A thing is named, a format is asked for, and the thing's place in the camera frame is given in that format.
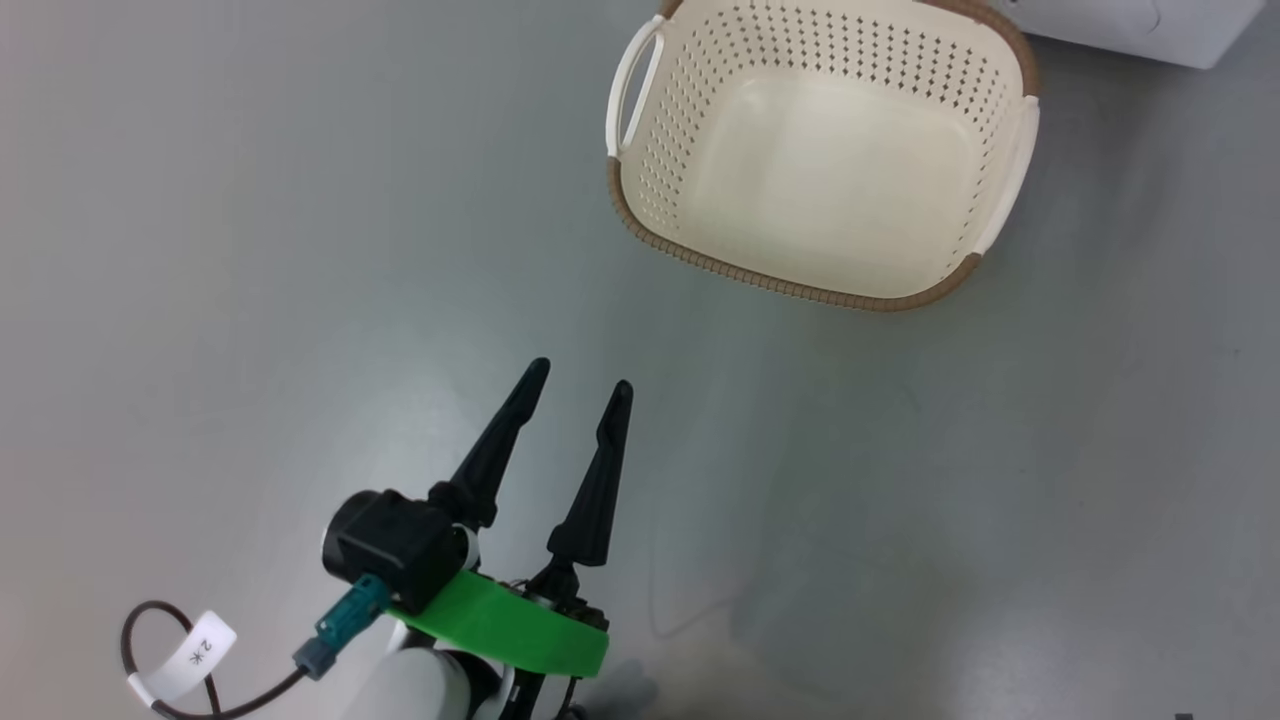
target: green bracket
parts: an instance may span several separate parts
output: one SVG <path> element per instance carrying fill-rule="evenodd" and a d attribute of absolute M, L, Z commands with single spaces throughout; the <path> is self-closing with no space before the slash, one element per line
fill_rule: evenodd
<path fill-rule="evenodd" d="M 609 648 L 603 630 L 471 571 L 458 573 L 420 615 L 389 614 L 460 650 L 541 675 L 594 678 Z"/>

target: cable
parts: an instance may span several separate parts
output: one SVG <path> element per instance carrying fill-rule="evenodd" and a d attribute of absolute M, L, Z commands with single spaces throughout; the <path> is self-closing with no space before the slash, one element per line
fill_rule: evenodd
<path fill-rule="evenodd" d="M 303 670 L 302 667 L 298 667 L 293 673 L 289 673 L 289 676 L 280 680 L 274 688 L 246 702 L 244 705 L 233 707 L 227 712 L 219 712 L 216 715 L 183 712 L 180 710 L 174 710 L 161 700 L 157 700 L 156 703 L 151 706 L 151 710 L 155 710 L 156 712 L 168 717 L 169 720 L 233 720 L 236 717 L 243 717 L 244 715 L 248 715 L 250 712 L 253 712 L 255 710 L 280 697 L 282 694 L 284 694 L 285 691 L 296 685 L 298 680 L 306 676 L 307 671 Z"/>
<path fill-rule="evenodd" d="M 132 675 L 138 671 L 138 664 L 133 661 L 133 625 L 138 623 L 138 618 L 142 616 L 147 610 L 160 610 L 168 614 L 170 618 L 182 625 L 182 629 L 191 632 L 195 625 L 191 624 L 191 619 L 173 605 L 163 600 L 148 600 L 146 602 L 140 602 L 137 607 L 129 612 L 129 616 L 124 619 L 124 628 L 120 630 L 120 660 L 124 661 L 124 674 Z M 221 705 L 218 702 L 218 688 L 214 687 L 214 676 L 210 674 L 205 678 L 205 692 L 209 694 L 209 708 L 214 711 L 214 715 L 219 715 L 223 711 Z"/>
<path fill-rule="evenodd" d="M 124 626 L 120 629 L 120 661 L 124 664 L 125 675 L 132 675 L 138 671 L 138 664 L 133 660 L 133 626 L 138 623 L 138 618 L 141 618 L 147 610 L 160 610 L 168 614 L 173 619 L 178 620 L 182 629 L 188 633 L 193 628 L 191 620 L 182 612 L 182 610 L 178 610 L 168 602 L 161 600 L 148 600 L 138 603 L 138 606 L 129 612 L 128 618 L 124 619 Z M 253 712 L 255 710 L 280 697 L 306 675 L 307 671 L 298 667 L 274 688 L 246 702 L 244 705 L 239 705 L 225 712 L 218 701 L 218 688 L 214 687 L 214 676 L 209 675 L 205 678 L 205 691 L 209 694 L 209 706 L 210 710 L 212 710 L 211 714 L 183 712 L 180 710 L 175 710 L 161 700 L 151 703 L 151 710 L 155 710 L 157 714 L 168 717 L 169 720 L 234 720 L 236 717 L 243 717 L 244 715 L 248 715 L 250 712 Z"/>

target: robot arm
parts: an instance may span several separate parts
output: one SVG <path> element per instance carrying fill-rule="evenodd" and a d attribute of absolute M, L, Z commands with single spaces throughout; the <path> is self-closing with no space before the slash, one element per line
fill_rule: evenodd
<path fill-rule="evenodd" d="M 157 607 L 152 601 L 131 614 L 122 634 L 125 670 L 143 702 L 182 720 L 244 715 L 302 676 L 319 680 L 351 638 L 383 612 L 404 624 L 404 639 L 347 711 L 352 720 L 529 720 L 547 675 L 594 676 L 608 647 L 608 620 L 577 596 L 573 566 L 600 566 L 608 559 L 631 416 L 626 380 L 618 382 L 605 407 L 598 448 L 573 506 L 547 543 L 552 553 L 547 568 L 518 589 L 479 574 L 476 533 L 493 525 L 512 448 L 549 372 L 545 359 L 530 364 L 458 470 L 425 500 L 390 489 L 364 491 L 342 505 L 325 534 L 321 561 L 352 588 L 316 623 L 316 637 L 294 653 L 297 670 L 283 689 L 224 712 L 206 678 L 214 714 L 184 714 L 157 702 L 138 676 L 131 642 L 133 620 Z M 189 621 L 184 626 L 191 630 Z M 435 638 L 457 650 L 434 648 Z M 481 657 L 503 666 L 503 674 Z"/>

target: basket handle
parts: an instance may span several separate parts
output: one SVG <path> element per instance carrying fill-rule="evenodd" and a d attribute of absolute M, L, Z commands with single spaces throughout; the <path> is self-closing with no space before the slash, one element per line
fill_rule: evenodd
<path fill-rule="evenodd" d="M 649 99 L 649 88 L 653 86 L 653 76 L 658 72 L 658 60 L 662 59 L 663 37 L 660 31 L 664 22 L 667 22 L 667 18 L 654 15 L 652 20 L 636 31 L 635 37 L 627 45 L 626 53 L 622 54 L 622 60 L 618 61 L 617 72 L 613 73 L 613 87 L 609 88 L 609 105 L 604 111 L 604 146 L 609 150 L 609 158 L 617 158 L 618 152 L 626 150 L 631 145 L 631 138 L 635 137 L 645 100 Z M 645 70 L 644 85 L 640 86 L 640 95 L 636 96 L 636 104 L 631 109 L 631 119 L 627 122 L 627 129 L 623 135 L 622 101 L 631 87 L 631 77 L 635 74 L 640 54 L 649 45 L 650 40 L 653 40 L 653 55 L 649 56 L 649 69 Z"/>

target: plastic basket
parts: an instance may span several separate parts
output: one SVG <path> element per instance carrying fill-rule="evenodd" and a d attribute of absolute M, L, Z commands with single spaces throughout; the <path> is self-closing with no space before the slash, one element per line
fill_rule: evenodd
<path fill-rule="evenodd" d="M 613 78 L 609 188 L 636 236 L 700 268 L 918 307 L 1005 224 L 1037 92 L 1025 38 L 969 0 L 669 1 Z"/>

